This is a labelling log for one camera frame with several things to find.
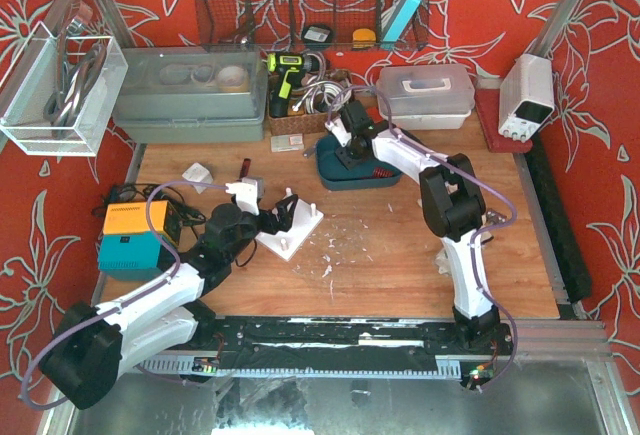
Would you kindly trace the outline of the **white timer switch box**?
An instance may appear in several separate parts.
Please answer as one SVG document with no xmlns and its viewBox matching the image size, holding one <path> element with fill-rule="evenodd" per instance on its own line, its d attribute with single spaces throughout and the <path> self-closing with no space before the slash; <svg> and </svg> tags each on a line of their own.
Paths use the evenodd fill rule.
<svg viewBox="0 0 640 435">
<path fill-rule="evenodd" d="M 434 265 L 437 267 L 438 273 L 445 276 L 450 276 L 451 264 L 445 249 L 441 249 L 434 258 Z"/>
</svg>

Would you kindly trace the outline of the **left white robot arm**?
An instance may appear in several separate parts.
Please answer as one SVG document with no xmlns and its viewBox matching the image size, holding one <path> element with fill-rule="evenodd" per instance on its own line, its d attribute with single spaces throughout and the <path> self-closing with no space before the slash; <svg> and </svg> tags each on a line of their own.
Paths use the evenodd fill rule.
<svg viewBox="0 0 640 435">
<path fill-rule="evenodd" d="M 213 315 L 201 297 L 225 280 L 258 234 L 289 231 L 298 200 L 290 195 L 257 213 L 235 202 L 217 206 L 198 242 L 165 273 L 110 302 L 73 305 L 38 362 L 41 373 L 76 408 L 87 409 L 133 366 L 189 342 Z"/>
</svg>

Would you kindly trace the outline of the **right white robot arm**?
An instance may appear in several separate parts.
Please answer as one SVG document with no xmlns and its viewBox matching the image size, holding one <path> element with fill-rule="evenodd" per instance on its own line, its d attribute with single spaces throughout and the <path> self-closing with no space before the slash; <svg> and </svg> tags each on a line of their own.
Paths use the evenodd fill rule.
<svg viewBox="0 0 640 435">
<path fill-rule="evenodd" d="M 375 158 L 419 185 L 424 220 L 441 240 L 449 262 L 457 337 L 466 348 L 491 338 L 500 315 L 491 299 L 478 235 L 486 205 L 469 158 L 448 157 L 386 121 L 373 122 L 359 101 L 345 105 L 325 126 L 338 140 L 336 156 L 346 168 Z"/>
</svg>

